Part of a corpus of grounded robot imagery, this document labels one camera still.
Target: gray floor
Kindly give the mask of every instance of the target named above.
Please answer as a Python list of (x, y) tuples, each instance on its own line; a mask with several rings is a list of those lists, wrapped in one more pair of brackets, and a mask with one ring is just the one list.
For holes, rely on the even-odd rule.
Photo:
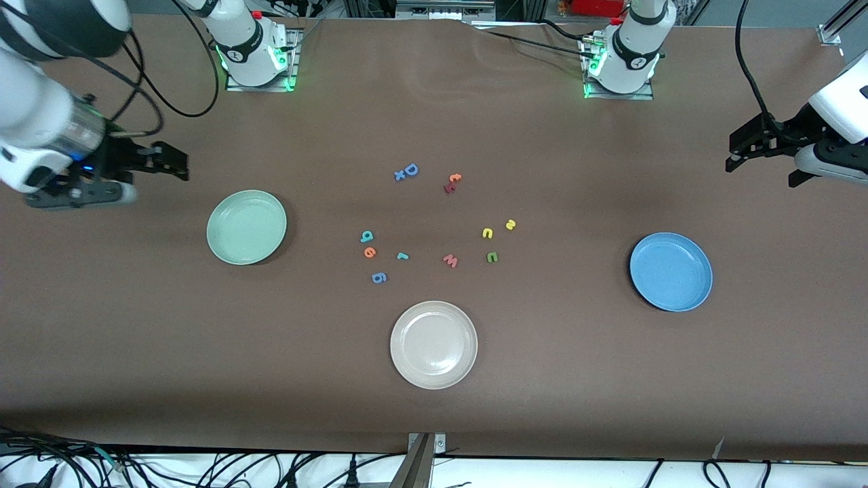
[[(168, 0), (128, 0), (137, 13), (177, 13)], [(745, 15), (750, 27), (816, 27), (824, 23), (846, 0), (753, 0)], [(699, 25), (735, 25), (741, 0), (711, 0)], [(868, 14), (862, 15), (842, 35), (847, 59), (868, 49)]]

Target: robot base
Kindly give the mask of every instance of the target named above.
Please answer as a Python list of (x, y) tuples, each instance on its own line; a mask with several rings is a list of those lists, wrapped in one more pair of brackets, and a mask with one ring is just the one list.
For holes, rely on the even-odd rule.
[(613, 100), (654, 100), (654, 91), (651, 88), (651, 80), (645, 82), (642, 88), (633, 93), (615, 93), (602, 87), (599, 81), (588, 74), (591, 69), (591, 64), (595, 63), (598, 56), (601, 55), (602, 47), (602, 30), (594, 32), (593, 36), (585, 36), (584, 39), (578, 41), (579, 52), (589, 52), (597, 57), (582, 57), (582, 80), (584, 82), (585, 98), (609, 98)]
[(281, 71), (271, 82), (258, 87), (248, 87), (236, 82), (231, 75), (228, 74), (226, 79), (227, 91), (252, 91), (265, 93), (286, 93), (295, 90), (296, 78), (299, 76), (299, 62), (301, 60), (301, 45), (299, 43), (304, 38), (304, 31), (301, 29), (287, 29), (285, 46), (288, 50), (281, 56), (286, 56), (286, 70)]

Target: blue plate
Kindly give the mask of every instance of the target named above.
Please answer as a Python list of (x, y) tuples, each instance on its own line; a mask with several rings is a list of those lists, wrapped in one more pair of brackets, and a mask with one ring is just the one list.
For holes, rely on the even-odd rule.
[(711, 263), (702, 249), (671, 232), (651, 234), (636, 244), (630, 256), (630, 276), (645, 300), (669, 312), (702, 305), (713, 280)]

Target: plate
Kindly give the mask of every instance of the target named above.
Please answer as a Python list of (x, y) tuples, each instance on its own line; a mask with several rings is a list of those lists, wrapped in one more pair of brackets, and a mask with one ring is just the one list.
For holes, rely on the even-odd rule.
[(686, 312), (702, 305), (711, 293), (711, 263), (687, 237), (671, 232), (639, 241), (630, 256), (636, 290), (651, 305), (668, 312)]
[(273, 195), (244, 190), (229, 195), (208, 219), (208, 246), (229, 264), (264, 260), (286, 235), (286, 211)]
[(423, 301), (401, 314), (391, 331), (391, 360), (401, 376), (426, 390), (464, 379), (477, 360), (477, 330), (460, 308)]

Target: white floor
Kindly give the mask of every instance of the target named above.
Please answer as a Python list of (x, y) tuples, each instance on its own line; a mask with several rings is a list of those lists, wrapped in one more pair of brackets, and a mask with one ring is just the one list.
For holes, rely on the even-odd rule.
[[(260, 458), (253, 455), (227, 470), (212, 484), (212, 488), (224, 488), (226, 483), (241, 469)], [(374, 455), (359, 455), (358, 461)], [(140, 462), (164, 474), (196, 482), (214, 462), (210, 454), (141, 455), (134, 456)], [(388, 482), (398, 469), (403, 457), (386, 458), (358, 470), (358, 477), (365, 482)], [(0, 468), (13, 458), (0, 458)], [(272, 488), (281, 473), (291, 464), (292, 454), (279, 455), (279, 465), (273, 460), (260, 463), (246, 476), (251, 488)], [(344, 472), (349, 464), (347, 454), (329, 454), (315, 459), (305, 466), (297, 477), (299, 488), (324, 488), (326, 482)], [(45, 474), (53, 461), (37, 461), (27, 458), (15, 463), (0, 473), (0, 486), (19, 486), (35, 483)], [(598, 461), (598, 460), (527, 460), (527, 459), (436, 459), (431, 488), (451, 488), (471, 482), (469, 488), (642, 488), (655, 461)], [(765, 466), (760, 463), (721, 463), (733, 488), (757, 488), (760, 486)], [(59, 468), (51, 488), (78, 488), (72, 470), (65, 465)], [(88, 469), (99, 485), (100, 477), (95, 468)], [(712, 479), (724, 486), (714, 470)], [(175, 488), (181, 485), (151, 476), (155, 488)], [(145, 483), (133, 476), (136, 488), (146, 488)], [(119, 473), (111, 475), (114, 487), (127, 486)], [(766, 485), (767, 488), (862, 488), (868, 485), (868, 466), (775, 464)], [(247, 488), (247, 484), (235, 484)], [(654, 488), (712, 488), (702, 474), (700, 462), (665, 462), (652, 484)]]

